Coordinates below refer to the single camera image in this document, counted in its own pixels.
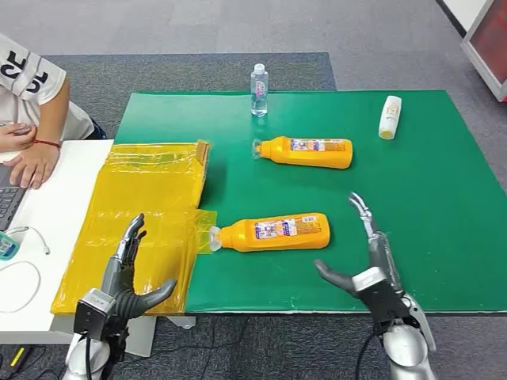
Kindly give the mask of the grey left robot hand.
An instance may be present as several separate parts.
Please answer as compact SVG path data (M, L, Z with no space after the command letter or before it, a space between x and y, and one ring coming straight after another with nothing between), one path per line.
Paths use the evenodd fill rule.
M100 291L115 301L113 315L107 323L109 332L125 330L130 319L141 317L169 298L177 284L175 279L168 279L155 291L141 295L134 291L135 259L140 243L147 234L142 229L144 225L142 213L132 219L104 271Z

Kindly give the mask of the person's right hand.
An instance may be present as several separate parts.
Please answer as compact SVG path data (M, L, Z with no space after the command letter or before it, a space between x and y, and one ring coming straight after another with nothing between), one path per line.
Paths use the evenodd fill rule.
M27 149L33 144L37 127L26 123L1 122L1 152Z

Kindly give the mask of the person's left hand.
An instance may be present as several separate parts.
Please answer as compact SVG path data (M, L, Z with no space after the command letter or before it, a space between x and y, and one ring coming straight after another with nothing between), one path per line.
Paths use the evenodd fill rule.
M60 151L60 143L36 140L32 146L2 164L11 168L11 185L39 189L51 176Z

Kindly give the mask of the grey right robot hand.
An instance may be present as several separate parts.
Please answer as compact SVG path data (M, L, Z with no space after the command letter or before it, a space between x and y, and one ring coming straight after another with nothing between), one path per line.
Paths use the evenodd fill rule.
M351 192L348 202L363 221L368 241L369 267L356 275L340 274L322 260L315 260L315 267L329 283L363 302L376 323L407 317L408 307L401 300L403 290L387 236L377 228L362 197Z

